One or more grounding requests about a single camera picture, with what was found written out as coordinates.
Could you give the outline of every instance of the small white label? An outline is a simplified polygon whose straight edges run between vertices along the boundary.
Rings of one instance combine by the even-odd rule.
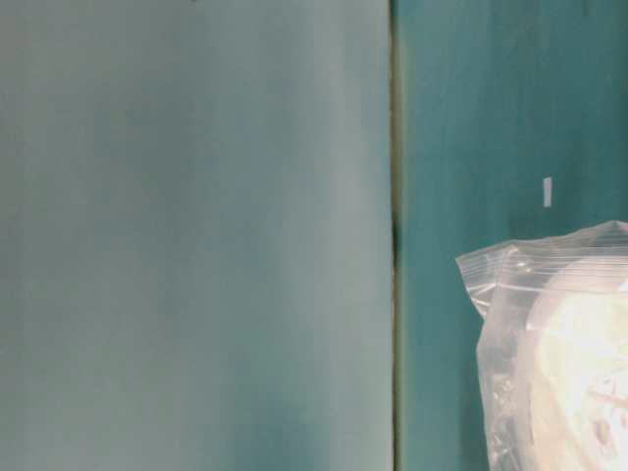
[[[543,179],[543,207],[551,208],[551,177]]]

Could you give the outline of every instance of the plastic bag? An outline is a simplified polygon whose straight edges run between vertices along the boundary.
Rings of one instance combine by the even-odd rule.
[[[628,224],[457,259],[492,471],[628,470]]]

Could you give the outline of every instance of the teal background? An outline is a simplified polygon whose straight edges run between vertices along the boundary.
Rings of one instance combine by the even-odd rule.
[[[0,2],[0,469],[392,468],[388,8]]]
[[[454,257],[628,219],[627,24],[620,0],[394,2],[403,471],[488,469]]]

